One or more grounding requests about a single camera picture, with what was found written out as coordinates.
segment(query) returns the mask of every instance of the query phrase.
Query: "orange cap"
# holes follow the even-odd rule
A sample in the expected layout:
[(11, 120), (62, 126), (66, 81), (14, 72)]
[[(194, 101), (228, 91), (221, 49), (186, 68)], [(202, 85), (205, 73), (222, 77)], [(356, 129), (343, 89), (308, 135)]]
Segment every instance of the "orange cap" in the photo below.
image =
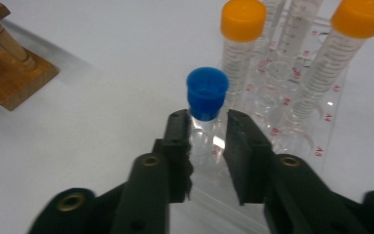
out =
[(342, 0), (332, 19), (338, 32), (354, 38), (374, 36), (374, 0)]
[(221, 33), (236, 42), (256, 40), (263, 32), (266, 12), (257, 0), (229, 1), (221, 12)]

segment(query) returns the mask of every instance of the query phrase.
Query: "metal screw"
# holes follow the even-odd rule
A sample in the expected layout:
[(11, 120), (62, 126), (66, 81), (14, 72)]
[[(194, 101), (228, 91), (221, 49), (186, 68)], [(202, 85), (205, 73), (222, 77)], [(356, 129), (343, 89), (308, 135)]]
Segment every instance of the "metal screw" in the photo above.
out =
[(283, 158), (280, 158), (280, 161), (288, 167), (299, 167), (300, 166), (300, 161), (292, 157), (283, 157)]
[(158, 165), (159, 162), (160, 162), (159, 158), (157, 158), (156, 156), (151, 156), (151, 157), (148, 157), (142, 160), (142, 165), (144, 165), (145, 167), (153, 167), (153, 166)]
[(56, 207), (62, 212), (71, 212), (81, 207), (84, 202), (85, 196), (82, 193), (72, 193), (62, 198)]

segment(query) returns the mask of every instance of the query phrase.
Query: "white surface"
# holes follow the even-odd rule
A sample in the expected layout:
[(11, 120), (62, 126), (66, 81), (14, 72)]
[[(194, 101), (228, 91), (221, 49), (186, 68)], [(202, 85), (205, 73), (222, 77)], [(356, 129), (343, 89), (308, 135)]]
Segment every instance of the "white surface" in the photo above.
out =
[[(1, 2), (20, 42), (60, 68), (15, 111), (0, 107), (0, 233), (18, 234), (64, 189), (99, 195), (127, 180), (187, 106), (187, 74), (221, 59), (225, 1)], [(374, 38), (350, 65), (327, 150), (331, 189), (357, 201), (374, 190)]]

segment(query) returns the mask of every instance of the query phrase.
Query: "blue cap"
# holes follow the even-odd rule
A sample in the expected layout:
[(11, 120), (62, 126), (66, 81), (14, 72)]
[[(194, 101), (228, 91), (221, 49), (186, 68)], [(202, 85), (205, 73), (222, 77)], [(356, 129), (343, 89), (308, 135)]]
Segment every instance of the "blue cap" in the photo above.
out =
[(187, 77), (187, 99), (190, 113), (201, 121), (217, 117), (229, 88), (227, 76), (212, 67), (193, 70)]

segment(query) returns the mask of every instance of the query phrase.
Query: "centrifuge tube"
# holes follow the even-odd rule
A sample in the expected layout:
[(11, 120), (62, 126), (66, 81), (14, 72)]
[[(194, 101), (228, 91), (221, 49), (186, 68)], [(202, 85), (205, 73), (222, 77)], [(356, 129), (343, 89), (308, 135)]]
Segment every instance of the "centrifuge tube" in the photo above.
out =
[(300, 124), (306, 119), (364, 41), (374, 36), (374, 0), (342, 1), (331, 24), (333, 30), (303, 77), (296, 102), (286, 111), (287, 120), (293, 124)]
[(256, 40), (254, 45), (254, 52), (264, 54), (270, 47), (276, 27), (281, 19), (281, 12), (284, 7), (285, 0), (264, 0), (262, 1), (266, 6), (267, 16), (263, 25), (263, 33)]
[(221, 69), (229, 79), (223, 115), (238, 105), (254, 43), (262, 34), (265, 18), (266, 7), (257, 0), (229, 1), (223, 7), (220, 25), (224, 36)]
[(292, 0), (276, 48), (276, 58), (266, 67), (268, 78), (285, 81), (318, 14), (322, 0)]
[(363, 42), (374, 36), (374, 0), (343, 0), (333, 15), (331, 24), (332, 31), (302, 78), (293, 101), (280, 120), (280, 133), (273, 140), (276, 153), (306, 153), (307, 147), (300, 146), (312, 142), (305, 130), (311, 126), (307, 125), (310, 119), (308, 117)]
[(210, 153), (215, 119), (223, 105), (228, 86), (226, 75), (216, 68), (201, 67), (188, 75), (187, 99), (190, 104), (192, 157)]

